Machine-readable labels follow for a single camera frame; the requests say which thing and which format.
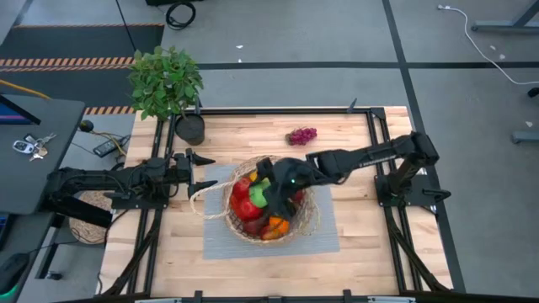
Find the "key bunch with fob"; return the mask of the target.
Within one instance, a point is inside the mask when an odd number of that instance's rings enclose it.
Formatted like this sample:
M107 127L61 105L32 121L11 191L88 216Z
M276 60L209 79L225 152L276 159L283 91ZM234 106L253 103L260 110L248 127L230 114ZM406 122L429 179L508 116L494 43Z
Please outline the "key bunch with fob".
M45 144L55 137L56 134L54 133L43 138L34 138L33 136L27 135L22 141L15 141L12 148L18 153L29 156L30 162L41 160L48 154Z

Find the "black power adapter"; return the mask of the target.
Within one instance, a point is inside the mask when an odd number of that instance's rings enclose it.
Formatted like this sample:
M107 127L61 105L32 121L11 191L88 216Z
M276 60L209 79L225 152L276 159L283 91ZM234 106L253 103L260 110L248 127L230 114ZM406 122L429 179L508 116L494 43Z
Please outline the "black power adapter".
M96 146L93 149L93 154L98 157L106 157L112 152L120 152L129 139L129 136L123 136L120 139L114 140L109 139L106 142Z

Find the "orange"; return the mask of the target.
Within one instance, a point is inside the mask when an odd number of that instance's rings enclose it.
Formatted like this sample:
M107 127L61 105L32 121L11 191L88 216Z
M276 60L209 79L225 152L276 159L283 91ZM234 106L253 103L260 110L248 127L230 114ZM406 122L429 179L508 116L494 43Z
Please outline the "orange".
M269 228L271 231L278 231L281 235L285 235L290 230L290 222L279 216L271 216L269 218Z

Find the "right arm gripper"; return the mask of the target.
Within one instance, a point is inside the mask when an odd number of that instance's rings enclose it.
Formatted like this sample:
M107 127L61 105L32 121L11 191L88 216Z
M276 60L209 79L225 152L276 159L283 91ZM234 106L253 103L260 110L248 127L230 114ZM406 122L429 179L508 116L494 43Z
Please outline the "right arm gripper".
M269 211L272 215L291 219L296 210L286 196L294 195L300 189L306 189L314 184L314 168L303 160L282 158L274 165L269 157L256 163L257 182L268 179L272 182L269 187Z

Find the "grey woven placemat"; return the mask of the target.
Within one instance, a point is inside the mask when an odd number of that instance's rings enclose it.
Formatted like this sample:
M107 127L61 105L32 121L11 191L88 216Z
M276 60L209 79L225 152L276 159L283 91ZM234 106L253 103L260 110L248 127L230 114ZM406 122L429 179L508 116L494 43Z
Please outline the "grey woven placemat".
M320 225L310 236L297 236L291 241L271 245L246 242L229 229L222 218L204 221L203 256L205 259L262 258L318 253L340 250L338 229L330 187L315 187L314 198L320 209Z

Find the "black aluminium table frame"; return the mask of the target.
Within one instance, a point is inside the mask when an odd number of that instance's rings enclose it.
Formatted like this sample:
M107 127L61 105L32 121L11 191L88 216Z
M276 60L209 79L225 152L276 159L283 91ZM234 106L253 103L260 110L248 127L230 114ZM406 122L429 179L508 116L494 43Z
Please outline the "black aluminium table frame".
M405 107L358 108L348 113L330 108L204 109L205 141L196 153L216 162L239 164L251 157L304 157L327 149L358 149L383 136L408 134ZM316 128L304 146L290 146L286 134ZM288 303L342 300L344 295L395 295L398 283L383 208L376 199L376 169L355 171L331 188L340 250L320 254L262 258L205 259L204 219L193 213L187 188L172 193L163 212L151 294L190 301L200 291L204 301ZM199 212L217 215L221 202L195 201Z

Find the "computer monitor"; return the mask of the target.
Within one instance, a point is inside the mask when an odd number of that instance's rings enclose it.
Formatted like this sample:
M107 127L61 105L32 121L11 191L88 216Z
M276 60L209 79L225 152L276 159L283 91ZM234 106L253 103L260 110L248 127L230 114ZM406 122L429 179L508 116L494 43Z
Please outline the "computer monitor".
M0 94L0 125L39 125L41 120Z

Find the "black hazard-striped floor mat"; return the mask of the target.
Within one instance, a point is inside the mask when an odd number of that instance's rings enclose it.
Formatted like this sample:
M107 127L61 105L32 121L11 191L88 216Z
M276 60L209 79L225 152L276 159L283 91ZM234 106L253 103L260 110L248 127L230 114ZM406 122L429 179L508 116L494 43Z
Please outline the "black hazard-striped floor mat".
M132 114L129 66L161 44L163 24L18 25L0 45L0 80L86 114Z

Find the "black computer mouse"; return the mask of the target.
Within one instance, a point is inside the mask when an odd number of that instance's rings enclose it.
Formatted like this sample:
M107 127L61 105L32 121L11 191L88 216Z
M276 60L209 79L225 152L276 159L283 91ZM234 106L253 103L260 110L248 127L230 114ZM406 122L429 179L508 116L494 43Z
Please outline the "black computer mouse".
M28 253L15 253L0 265L0 295L14 290L28 263Z

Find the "potted green plant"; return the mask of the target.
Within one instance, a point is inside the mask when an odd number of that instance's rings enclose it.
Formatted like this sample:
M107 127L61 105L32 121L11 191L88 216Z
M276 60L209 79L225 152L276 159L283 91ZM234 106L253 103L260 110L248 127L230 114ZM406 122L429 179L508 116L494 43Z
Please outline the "potted green plant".
M205 140L200 92L204 89L197 62L185 51L157 46L152 53L136 50L128 80L132 108L142 120L170 120L176 135L191 146Z

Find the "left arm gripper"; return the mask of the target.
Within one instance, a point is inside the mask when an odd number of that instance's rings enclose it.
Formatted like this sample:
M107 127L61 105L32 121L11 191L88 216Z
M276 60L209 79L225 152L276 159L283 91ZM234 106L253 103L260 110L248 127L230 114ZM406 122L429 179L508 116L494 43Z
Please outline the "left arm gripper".
M187 194L189 199L200 190L209 188L217 183L216 180L193 182L193 164L204 166L215 163L215 160L199 156L191 148L187 148L184 153L174 153L173 160L173 180L171 184L186 184L188 186Z

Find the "grey metal table base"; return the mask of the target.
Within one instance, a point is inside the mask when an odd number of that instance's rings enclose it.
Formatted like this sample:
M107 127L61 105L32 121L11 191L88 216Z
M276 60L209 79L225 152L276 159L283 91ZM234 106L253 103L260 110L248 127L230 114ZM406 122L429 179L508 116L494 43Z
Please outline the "grey metal table base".
M539 0L531 3L520 15L511 21L476 21L470 30L512 30L523 32L539 32L539 21L531 20L539 14Z

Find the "green apple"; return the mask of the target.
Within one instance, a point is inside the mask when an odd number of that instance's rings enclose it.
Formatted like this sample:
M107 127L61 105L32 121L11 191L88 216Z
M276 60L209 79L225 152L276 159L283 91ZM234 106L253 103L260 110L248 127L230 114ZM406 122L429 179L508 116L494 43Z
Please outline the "green apple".
M253 205L258 208L264 208L268 202L264 197L264 190L270 186L270 181L265 178L259 183L249 187L249 198Z

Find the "purple grape bunch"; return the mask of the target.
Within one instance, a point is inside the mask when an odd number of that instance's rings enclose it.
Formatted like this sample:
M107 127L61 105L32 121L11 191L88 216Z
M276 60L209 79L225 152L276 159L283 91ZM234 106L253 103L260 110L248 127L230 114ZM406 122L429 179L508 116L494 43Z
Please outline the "purple grape bunch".
M299 128L286 134L286 143L290 146L304 146L318 136L316 128Z

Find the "round woven mat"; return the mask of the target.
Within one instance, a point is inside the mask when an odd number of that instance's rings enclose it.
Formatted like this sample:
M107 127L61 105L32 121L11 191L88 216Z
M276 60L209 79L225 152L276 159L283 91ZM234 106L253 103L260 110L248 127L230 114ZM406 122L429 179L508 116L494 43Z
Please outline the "round woven mat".
M92 206L106 210L110 215L112 215L112 200L106 197L104 194L105 191L84 191L80 193L77 198L82 202L86 202ZM80 242L84 244L97 245L104 243L105 234L109 228L109 225L106 227L96 226L79 219L70 218L69 227L72 234Z

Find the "woven wicker basket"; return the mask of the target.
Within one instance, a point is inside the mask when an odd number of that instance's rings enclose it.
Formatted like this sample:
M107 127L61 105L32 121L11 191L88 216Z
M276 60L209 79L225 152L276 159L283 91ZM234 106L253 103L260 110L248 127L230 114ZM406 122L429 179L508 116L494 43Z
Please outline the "woven wicker basket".
M238 238L245 242L249 242L259 246L276 246L281 243L290 242L296 236L311 236L320 227L320 209L314 200L314 192L312 189L307 189L305 196L297 211L296 215L291 219L291 227L287 234L273 240L262 240L259 237L249 236L243 231L239 219L232 213L232 208L229 205L229 198L232 195L232 186L241 178L247 177L256 168L256 164L262 160L270 160L272 163L280 160L281 157L272 155L256 156L239 164L232 170L230 178L224 183L211 185L208 188L200 189L194 192L189 197L189 205L193 213L202 217L204 220L223 219L229 230ZM199 195L211 192L214 190L222 190L221 205L222 212L217 215L205 215L195 208L195 200Z

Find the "dark grey desk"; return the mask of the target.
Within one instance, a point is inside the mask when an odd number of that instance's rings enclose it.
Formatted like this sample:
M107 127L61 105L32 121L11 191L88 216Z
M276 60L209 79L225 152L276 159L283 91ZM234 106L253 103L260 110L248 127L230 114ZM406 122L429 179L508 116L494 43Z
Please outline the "dark grey desk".
M7 94L6 99L40 120L38 125L0 125L0 214L16 216L7 241L0 248L0 265L16 253L28 253L29 263L18 285L0 295L0 303L16 303L54 218L41 212L42 192L47 175L60 167L84 115L85 103ZM47 148L49 155L30 161L13 149L13 143L31 134L36 138L55 134Z

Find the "grey metal furniture foot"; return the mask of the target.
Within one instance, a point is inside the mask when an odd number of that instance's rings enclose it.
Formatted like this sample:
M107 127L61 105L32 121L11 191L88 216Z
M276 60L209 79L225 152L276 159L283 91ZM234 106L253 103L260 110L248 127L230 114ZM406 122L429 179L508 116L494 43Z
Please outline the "grey metal furniture foot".
M511 134L514 144L521 142L539 142L539 131L515 131Z

